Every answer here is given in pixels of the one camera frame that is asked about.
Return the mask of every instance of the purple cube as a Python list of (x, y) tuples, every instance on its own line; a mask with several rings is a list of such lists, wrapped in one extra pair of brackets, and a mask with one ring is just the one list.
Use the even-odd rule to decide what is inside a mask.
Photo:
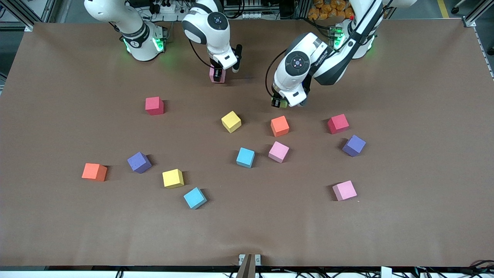
[(356, 135), (353, 135), (343, 147), (343, 151), (348, 153), (350, 156), (357, 156), (360, 154), (365, 145), (366, 142), (364, 140), (358, 138)]
[(142, 174), (151, 168), (151, 162), (149, 162), (147, 156), (145, 156), (142, 152), (136, 153), (131, 158), (127, 159), (127, 162), (132, 168), (132, 171), (139, 174)]
[(272, 158), (274, 161), (282, 163), (283, 160), (285, 159), (285, 156), (287, 155), (289, 149), (290, 149), (289, 147), (287, 147), (287, 146), (285, 146), (279, 142), (275, 142), (273, 144), (273, 147), (269, 151), (268, 156), (270, 158)]
[(333, 190), (338, 201), (343, 201), (348, 198), (357, 196), (357, 193), (355, 192), (355, 188), (353, 188), (353, 184), (351, 181), (337, 184), (333, 186)]

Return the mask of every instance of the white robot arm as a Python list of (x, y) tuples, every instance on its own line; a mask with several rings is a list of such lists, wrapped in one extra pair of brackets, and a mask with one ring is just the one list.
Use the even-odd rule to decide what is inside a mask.
[(230, 47), (230, 25), (218, 0), (197, 0), (182, 20), (185, 35), (193, 42), (206, 45), (213, 66), (228, 69), (237, 57)]
[(287, 48), (274, 75), (273, 106), (280, 107), (281, 100), (286, 100), (290, 107), (303, 104), (312, 77), (321, 85), (333, 85), (343, 76), (351, 59), (366, 54), (382, 21), (382, 0), (350, 2), (355, 18), (334, 28), (338, 39), (333, 48), (313, 33), (298, 36)]
[(125, 0), (84, 0), (84, 7), (95, 19), (115, 26), (135, 59), (149, 61), (164, 52), (166, 28), (144, 22), (133, 7), (125, 5)]

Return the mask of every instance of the black cable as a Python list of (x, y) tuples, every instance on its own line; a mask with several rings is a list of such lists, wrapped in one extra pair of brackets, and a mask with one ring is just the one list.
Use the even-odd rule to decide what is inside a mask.
[(315, 27), (316, 27), (317, 31), (319, 31), (319, 33), (321, 33), (321, 35), (323, 35), (325, 38), (328, 38), (328, 39), (334, 38), (334, 36), (326, 35), (325, 33), (323, 33), (323, 31), (318, 27), (317, 24), (315, 24)]
[(115, 275), (115, 278), (123, 278), (124, 270), (128, 271), (128, 267), (120, 267), (119, 270), (117, 271), (117, 275)]
[(437, 270), (433, 269), (432, 267), (429, 267), (429, 268), (430, 268), (432, 271), (434, 271), (435, 273), (439, 274), (439, 276), (441, 276), (442, 278), (448, 278), (448, 277), (446, 277), (444, 274), (442, 274), (441, 272), (439, 272), (439, 271), (437, 271)]
[(312, 277), (312, 278), (315, 278), (314, 275), (312, 275), (310, 272), (307, 272), (307, 274)]
[(310, 268), (310, 269), (306, 269), (306, 271), (310, 271), (310, 270), (314, 270), (315, 272), (317, 272), (317, 274), (319, 274), (320, 276), (324, 277), (324, 278), (331, 278), (325, 271), (324, 269), (323, 270), (320, 270), (320, 269), (315, 269), (315, 268)]
[(391, 3), (393, 2), (393, 0), (391, 0), (388, 5), (386, 5), (383, 9), (382, 9), (382, 13), (379, 15), (379, 17), (382, 17), (384, 15), (384, 13), (388, 10), (388, 9), (391, 9), (392, 7), (390, 7)]
[(199, 60), (201, 60), (201, 62), (202, 62), (204, 65), (206, 65), (206, 66), (208, 66), (208, 67), (210, 67), (210, 68), (213, 68), (213, 69), (223, 69), (223, 68), (216, 68), (216, 67), (213, 67), (213, 66), (209, 65), (208, 63), (204, 62), (204, 60), (202, 60), (202, 59), (199, 57), (199, 54), (197, 54), (196, 49), (195, 49), (195, 48), (194, 48), (194, 46), (192, 45), (192, 41), (191, 41), (191, 40), (189, 40), (189, 43), (190, 43), (190, 47), (192, 47), (192, 50), (193, 50), (193, 51), (194, 51), (194, 53), (196, 54), (197, 58), (198, 58)]
[(479, 265), (483, 265), (485, 263), (494, 263), (494, 260), (484, 260), (484, 261), (480, 261), (479, 263), (476, 263), (475, 265), (471, 265), (469, 266), (468, 268), (475, 268)]
[(268, 95), (276, 100), (283, 100), (282, 98), (276, 98), (274, 97), (274, 95), (272, 95), (270, 92), (269, 92), (269, 89), (268, 89), (268, 74), (269, 74), (269, 69), (271, 68), (271, 66), (273, 65), (273, 63), (281, 56), (283, 55), (283, 53), (285, 53), (287, 51), (287, 49), (283, 50), (280, 52), (280, 54), (278, 54), (278, 56), (276, 56), (274, 58), (273, 61), (271, 61), (271, 64), (269, 64), (269, 67), (268, 67), (268, 70), (266, 71), (266, 77), (264, 78), (264, 85), (266, 86), (266, 92), (268, 92)]
[(226, 18), (229, 18), (229, 19), (235, 19), (235, 18), (238, 18), (239, 16), (241, 16), (243, 13), (244, 13), (244, 10), (246, 8), (246, 2), (245, 0), (242, 0), (242, 2), (239, 3), (239, 10), (237, 11), (237, 13), (234, 15), (234, 16), (226, 16)]
[(312, 22), (308, 18), (305, 18), (305, 17), (296, 17), (294, 19), (295, 20), (302, 19), (302, 20), (304, 20), (305, 22), (309, 23), (310, 25), (312, 25), (314, 27), (317, 25), (317, 27), (319, 27), (321, 29), (326, 29), (326, 30), (329, 30), (330, 29), (330, 27), (328, 27), (328, 26), (323, 26), (323, 25), (316, 24), (315, 22)]
[(391, 17), (393, 16), (393, 14), (395, 14), (395, 10), (396, 9), (394, 9), (393, 11), (391, 11), (391, 14), (388, 16), (388, 19), (391, 19)]
[(340, 275), (342, 273), (345, 273), (345, 272), (348, 272), (348, 271), (346, 271), (346, 270), (340, 271), (337, 274), (335, 274), (332, 278), (336, 278), (336, 276), (338, 276), (338, 275)]
[(118, 28), (115, 24), (113, 24), (113, 23), (111, 23), (111, 22), (108, 22), (108, 23), (109, 23), (109, 24), (113, 27), (113, 29), (114, 29), (115, 31), (117, 31), (117, 32), (119, 32), (119, 33), (120, 33), (120, 29), (119, 29), (119, 28)]

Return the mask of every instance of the pink cube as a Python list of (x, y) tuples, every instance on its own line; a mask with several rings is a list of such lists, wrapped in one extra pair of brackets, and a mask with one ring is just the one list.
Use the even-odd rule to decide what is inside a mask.
[(269, 151), (268, 156), (271, 157), (273, 160), (282, 163), (283, 160), (285, 159), (285, 156), (287, 155), (289, 149), (290, 149), (289, 147), (287, 147), (287, 146), (285, 146), (279, 142), (275, 142), (273, 144), (273, 147)]
[(357, 196), (357, 193), (355, 192), (355, 188), (353, 188), (353, 184), (351, 181), (337, 184), (333, 186), (333, 190), (338, 201), (343, 201), (348, 198)]
[(213, 65), (209, 68), (209, 78), (213, 83), (225, 83), (226, 70), (221, 70), (221, 76), (219, 77), (219, 81), (214, 80), (214, 74), (216, 73), (216, 69), (213, 68)]
[(146, 111), (149, 115), (161, 115), (165, 112), (165, 104), (159, 96), (148, 97), (146, 99)]
[(346, 120), (345, 114), (331, 117), (328, 121), (329, 133), (335, 134), (348, 129), (350, 125)]

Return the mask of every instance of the metal frame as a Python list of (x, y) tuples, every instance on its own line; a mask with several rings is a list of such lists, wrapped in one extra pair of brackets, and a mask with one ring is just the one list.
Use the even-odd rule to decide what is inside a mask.
[(19, 22), (1, 22), (0, 31), (32, 31), (35, 22), (49, 22), (58, 0), (48, 0), (43, 14), (38, 16), (22, 0), (0, 0), (0, 4)]
[(2, 81), (3, 84), (0, 84), (0, 95), (3, 91), (3, 86), (5, 86), (5, 82), (7, 81), (7, 76), (3, 74), (3, 72), (0, 72), (0, 81)]
[(0, 0), (0, 4), (25, 26), (26, 31), (32, 31), (35, 22), (42, 22), (41, 18), (21, 0)]
[(479, 18), (486, 10), (488, 10), (494, 4), (494, 0), (482, 0), (468, 15), (462, 18), (465, 27), (476, 26), (475, 20)]

